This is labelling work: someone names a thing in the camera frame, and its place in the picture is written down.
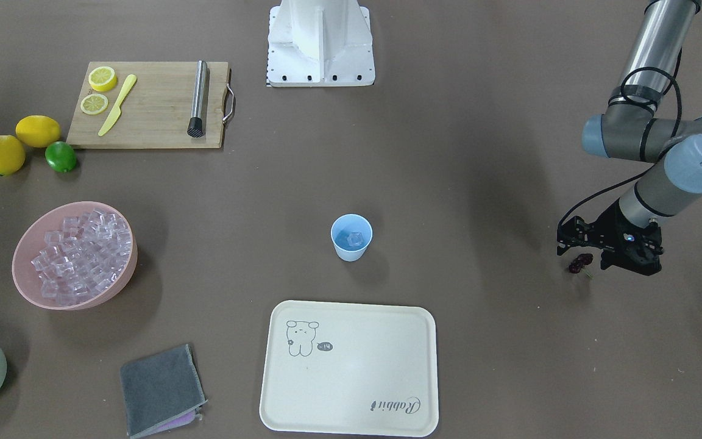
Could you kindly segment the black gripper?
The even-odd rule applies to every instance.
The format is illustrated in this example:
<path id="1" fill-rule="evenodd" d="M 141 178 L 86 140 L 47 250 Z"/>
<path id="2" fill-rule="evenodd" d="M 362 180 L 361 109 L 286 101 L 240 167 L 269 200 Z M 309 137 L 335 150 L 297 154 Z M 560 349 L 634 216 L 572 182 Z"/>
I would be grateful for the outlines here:
<path id="1" fill-rule="evenodd" d="M 638 196 L 622 196 L 591 223 L 580 216 L 557 226 L 558 255 L 569 248 L 601 250 L 601 268 L 616 266 L 644 276 L 661 271 L 663 212 Z"/>

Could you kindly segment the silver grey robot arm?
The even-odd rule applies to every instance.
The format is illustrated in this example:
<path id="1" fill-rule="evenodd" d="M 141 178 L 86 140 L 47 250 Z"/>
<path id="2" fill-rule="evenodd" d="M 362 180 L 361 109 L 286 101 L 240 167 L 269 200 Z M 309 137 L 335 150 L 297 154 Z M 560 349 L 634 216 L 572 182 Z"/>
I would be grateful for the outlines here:
<path id="1" fill-rule="evenodd" d="M 556 253 L 597 248 L 600 267 L 651 276 L 661 271 L 661 225 L 702 197 L 702 116 L 683 118 L 676 76 L 700 1 L 649 1 L 618 85 L 588 119 L 585 152 L 649 164 L 631 188 L 588 222 L 569 209 L 555 231 Z"/>

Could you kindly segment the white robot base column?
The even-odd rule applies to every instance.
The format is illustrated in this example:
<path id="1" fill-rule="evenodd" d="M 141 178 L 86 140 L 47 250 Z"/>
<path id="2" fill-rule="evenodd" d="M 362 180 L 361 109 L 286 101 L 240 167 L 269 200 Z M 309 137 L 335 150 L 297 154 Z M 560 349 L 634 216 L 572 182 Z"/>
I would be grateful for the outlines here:
<path id="1" fill-rule="evenodd" d="M 282 1 L 270 9 L 266 84 L 374 84 L 371 17 L 357 1 Z"/>

